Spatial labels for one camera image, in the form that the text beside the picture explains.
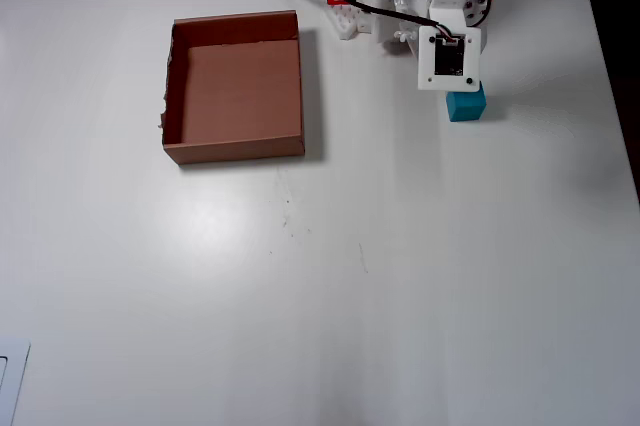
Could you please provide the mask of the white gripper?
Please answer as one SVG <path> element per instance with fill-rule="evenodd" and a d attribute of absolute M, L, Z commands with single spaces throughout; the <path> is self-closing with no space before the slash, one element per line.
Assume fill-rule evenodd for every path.
<path fill-rule="evenodd" d="M 429 18 L 449 33 L 461 34 L 469 28 L 481 31 L 480 52 L 487 42 L 486 25 L 489 0 L 431 0 Z"/>

